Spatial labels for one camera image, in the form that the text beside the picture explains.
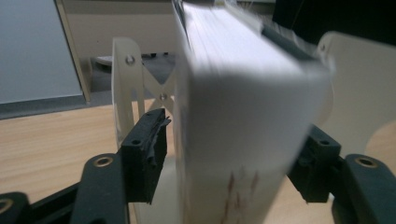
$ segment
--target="wall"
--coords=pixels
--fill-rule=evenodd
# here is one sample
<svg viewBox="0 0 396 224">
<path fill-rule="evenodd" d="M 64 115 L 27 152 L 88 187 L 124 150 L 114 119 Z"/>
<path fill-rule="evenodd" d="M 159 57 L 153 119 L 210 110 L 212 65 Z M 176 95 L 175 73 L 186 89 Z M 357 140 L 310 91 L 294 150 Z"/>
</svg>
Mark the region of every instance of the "wall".
<svg viewBox="0 0 396 224">
<path fill-rule="evenodd" d="M 170 0 L 63 0 L 78 57 L 108 56 L 113 37 L 131 37 L 142 53 L 174 52 L 176 28 Z"/>
<path fill-rule="evenodd" d="M 81 95 L 52 0 L 0 2 L 0 104 Z"/>
</svg>

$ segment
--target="bolt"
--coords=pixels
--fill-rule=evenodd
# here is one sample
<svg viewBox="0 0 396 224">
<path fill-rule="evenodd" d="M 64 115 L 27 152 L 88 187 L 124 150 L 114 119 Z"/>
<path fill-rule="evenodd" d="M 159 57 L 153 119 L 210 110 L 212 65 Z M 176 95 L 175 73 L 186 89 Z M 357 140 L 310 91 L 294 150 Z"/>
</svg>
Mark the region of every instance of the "bolt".
<svg viewBox="0 0 396 224">
<path fill-rule="evenodd" d="M 166 95 L 166 93 L 161 93 L 161 95 L 160 95 L 161 101 L 165 101 L 167 98 L 168 98 L 168 95 Z"/>
<path fill-rule="evenodd" d="M 132 65 L 132 64 L 134 64 L 134 56 L 132 56 L 132 55 L 127 55 L 126 56 L 126 58 L 125 58 L 125 62 L 128 64 L 128 65 Z"/>
</svg>

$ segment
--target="screw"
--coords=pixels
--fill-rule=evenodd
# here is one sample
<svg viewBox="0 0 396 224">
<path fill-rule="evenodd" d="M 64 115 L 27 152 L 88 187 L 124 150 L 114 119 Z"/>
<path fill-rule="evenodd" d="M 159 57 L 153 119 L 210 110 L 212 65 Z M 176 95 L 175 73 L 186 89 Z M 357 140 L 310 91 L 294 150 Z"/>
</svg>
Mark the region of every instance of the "screw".
<svg viewBox="0 0 396 224">
<path fill-rule="evenodd" d="M 128 54 L 128 55 L 126 56 L 126 58 L 125 58 L 125 62 L 126 62 L 128 65 L 134 64 L 134 56 Z"/>
<path fill-rule="evenodd" d="M 166 95 L 166 93 L 161 93 L 161 95 L 160 95 L 161 101 L 165 101 L 167 98 L 168 98 L 168 95 Z"/>
</svg>

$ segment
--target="black plastic part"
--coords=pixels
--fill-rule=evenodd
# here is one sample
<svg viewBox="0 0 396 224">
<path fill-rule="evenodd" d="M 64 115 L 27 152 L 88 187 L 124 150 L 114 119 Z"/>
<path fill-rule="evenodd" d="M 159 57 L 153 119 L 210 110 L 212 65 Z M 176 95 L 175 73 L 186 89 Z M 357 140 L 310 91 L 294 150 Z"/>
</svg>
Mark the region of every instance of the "black plastic part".
<svg viewBox="0 0 396 224">
<path fill-rule="evenodd" d="M 334 224 L 359 223 L 353 206 L 340 203 L 338 198 L 332 202 L 332 219 Z"/>
<path fill-rule="evenodd" d="M 102 154 L 85 163 L 70 223 L 129 223 L 119 155 Z"/>
<path fill-rule="evenodd" d="M 167 152 L 164 109 L 146 113 L 126 136 L 118 152 L 122 158 L 127 201 L 151 203 Z"/>
<path fill-rule="evenodd" d="M 0 223 L 26 224 L 32 220 L 32 210 L 26 194 L 11 192 L 0 195 Z"/>
<path fill-rule="evenodd" d="M 342 177 L 360 224 L 395 223 L 396 178 L 383 162 L 348 155 Z"/>
<path fill-rule="evenodd" d="M 308 203 L 326 203 L 329 176 L 337 163 L 341 146 L 329 135 L 313 126 L 298 160 L 288 177 Z"/>
<path fill-rule="evenodd" d="M 286 37 L 278 34 L 271 27 L 265 26 L 262 29 L 262 35 L 277 44 L 280 48 L 285 50 L 288 54 L 299 61 L 313 61 L 314 58 L 301 50 L 295 43 L 288 40 Z"/>
<path fill-rule="evenodd" d="M 67 224 L 70 222 L 78 184 L 58 191 L 32 204 L 35 222 Z"/>
</svg>

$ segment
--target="table surface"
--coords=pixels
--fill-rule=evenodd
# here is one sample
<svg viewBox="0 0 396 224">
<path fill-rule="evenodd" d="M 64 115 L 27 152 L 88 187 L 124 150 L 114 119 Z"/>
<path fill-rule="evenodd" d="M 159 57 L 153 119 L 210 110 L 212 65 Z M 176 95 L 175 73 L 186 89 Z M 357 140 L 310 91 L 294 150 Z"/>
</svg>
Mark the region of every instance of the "table surface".
<svg viewBox="0 0 396 224">
<path fill-rule="evenodd" d="M 167 134 L 172 155 L 172 125 Z M 0 120 L 0 193 L 22 191 L 34 203 L 78 182 L 89 158 L 116 151 L 112 105 Z M 396 173 L 396 122 L 374 134 L 366 154 Z M 265 223 L 332 223 L 331 204 L 305 203 L 285 178 Z"/>
</svg>

